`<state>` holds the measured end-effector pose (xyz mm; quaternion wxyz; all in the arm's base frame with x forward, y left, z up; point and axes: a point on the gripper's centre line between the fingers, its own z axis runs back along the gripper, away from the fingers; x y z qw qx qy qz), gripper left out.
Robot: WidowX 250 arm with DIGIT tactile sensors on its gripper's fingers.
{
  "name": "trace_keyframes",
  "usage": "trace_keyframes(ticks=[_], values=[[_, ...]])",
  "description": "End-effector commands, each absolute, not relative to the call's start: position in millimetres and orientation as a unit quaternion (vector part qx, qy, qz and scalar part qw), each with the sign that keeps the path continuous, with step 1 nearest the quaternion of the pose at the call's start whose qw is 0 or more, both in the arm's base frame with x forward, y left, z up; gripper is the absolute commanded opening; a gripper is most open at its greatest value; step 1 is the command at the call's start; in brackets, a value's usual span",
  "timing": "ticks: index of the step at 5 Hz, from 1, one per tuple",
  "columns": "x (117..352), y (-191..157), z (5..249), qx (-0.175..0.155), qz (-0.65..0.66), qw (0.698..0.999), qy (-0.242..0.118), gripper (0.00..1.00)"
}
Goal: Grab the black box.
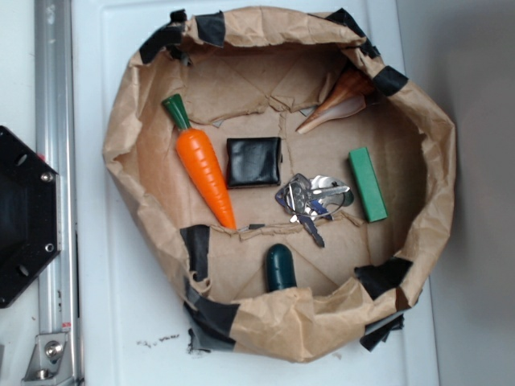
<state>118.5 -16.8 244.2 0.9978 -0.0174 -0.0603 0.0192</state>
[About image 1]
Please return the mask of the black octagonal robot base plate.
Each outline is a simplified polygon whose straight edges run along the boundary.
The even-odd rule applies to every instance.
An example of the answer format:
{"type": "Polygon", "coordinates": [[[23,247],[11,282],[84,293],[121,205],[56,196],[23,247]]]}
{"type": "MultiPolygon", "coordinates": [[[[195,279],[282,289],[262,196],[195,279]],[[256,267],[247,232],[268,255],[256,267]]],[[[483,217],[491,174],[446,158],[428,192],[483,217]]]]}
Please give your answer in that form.
{"type": "Polygon", "coordinates": [[[60,251],[59,175],[1,127],[1,308],[31,285],[60,251]]]}

